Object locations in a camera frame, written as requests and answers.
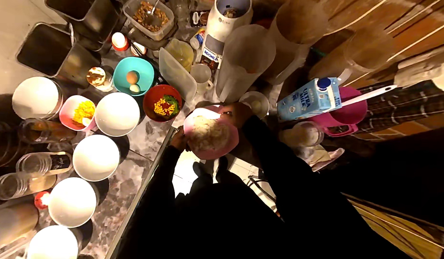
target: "green vegetable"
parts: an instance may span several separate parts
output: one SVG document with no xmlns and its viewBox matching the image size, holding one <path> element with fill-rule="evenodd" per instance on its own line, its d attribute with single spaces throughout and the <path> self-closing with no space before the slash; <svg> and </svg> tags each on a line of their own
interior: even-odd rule
<svg viewBox="0 0 444 259">
<path fill-rule="evenodd" d="M 176 99 L 174 96 L 171 96 L 171 95 L 165 95 L 165 96 L 163 96 L 163 99 L 164 99 L 167 103 L 169 103 L 170 105 L 173 105 L 173 104 L 174 104 L 174 106 L 175 106 L 174 111 L 173 111 L 169 116 L 174 116 L 174 115 L 176 115 L 176 114 L 179 113 L 179 111 L 180 111 L 179 102 L 177 101 L 177 99 Z"/>
</svg>

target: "shoe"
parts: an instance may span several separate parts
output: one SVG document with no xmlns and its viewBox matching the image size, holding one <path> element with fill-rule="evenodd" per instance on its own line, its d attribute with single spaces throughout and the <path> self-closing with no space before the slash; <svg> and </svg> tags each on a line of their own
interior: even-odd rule
<svg viewBox="0 0 444 259">
<path fill-rule="evenodd" d="M 198 177 L 202 176 L 203 174 L 206 174 L 206 172 L 202 167 L 201 162 L 193 162 L 193 171 Z"/>
<path fill-rule="evenodd" d="M 217 171 L 226 171 L 228 170 L 228 159 L 226 157 L 220 157 L 219 158 L 219 167 L 217 168 Z"/>
</svg>

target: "white mug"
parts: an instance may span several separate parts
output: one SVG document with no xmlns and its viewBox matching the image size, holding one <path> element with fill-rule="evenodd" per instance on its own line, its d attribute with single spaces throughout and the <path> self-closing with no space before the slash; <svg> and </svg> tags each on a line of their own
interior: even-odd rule
<svg viewBox="0 0 444 259">
<path fill-rule="evenodd" d="M 198 91 L 206 91 L 213 87 L 213 83 L 210 81 L 211 69 L 207 65 L 196 64 L 192 66 L 190 74 L 196 81 Z"/>
</svg>

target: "pink pitcher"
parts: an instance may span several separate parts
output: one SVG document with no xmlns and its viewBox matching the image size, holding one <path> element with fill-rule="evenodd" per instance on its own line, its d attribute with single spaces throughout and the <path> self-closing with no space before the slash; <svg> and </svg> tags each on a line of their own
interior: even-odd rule
<svg viewBox="0 0 444 259">
<path fill-rule="evenodd" d="M 340 97 L 342 102 L 350 100 L 361 95 L 361 92 L 351 87 L 340 87 Z M 323 127 L 323 131 L 331 137 L 342 137 L 358 131 L 357 123 L 361 122 L 366 116 L 367 101 L 359 101 L 332 112 L 322 113 L 308 118 Z M 348 130 L 342 133 L 332 133 L 327 127 L 348 126 Z"/>
</svg>

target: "black sleeve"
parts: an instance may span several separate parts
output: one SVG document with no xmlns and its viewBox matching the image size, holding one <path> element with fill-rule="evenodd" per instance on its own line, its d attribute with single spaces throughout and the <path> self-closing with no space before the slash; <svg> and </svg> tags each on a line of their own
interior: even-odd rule
<svg viewBox="0 0 444 259">
<path fill-rule="evenodd" d="M 140 204 L 141 216 L 152 222 L 168 222 L 175 215 L 174 187 L 172 177 L 180 151 L 168 146 L 161 162 L 145 190 Z"/>
<path fill-rule="evenodd" d="M 359 247 L 371 253 L 390 251 L 399 258 L 408 258 L 375 233 L 331 183 L 278 141 L 259 118 L 249 118 L 242 130 L 257 151 L 276 195 L 278 212 L 291 230 L 310 240 L 331 238 L 323 243 L 327 248 L 348 252 Z"/>
</svg>

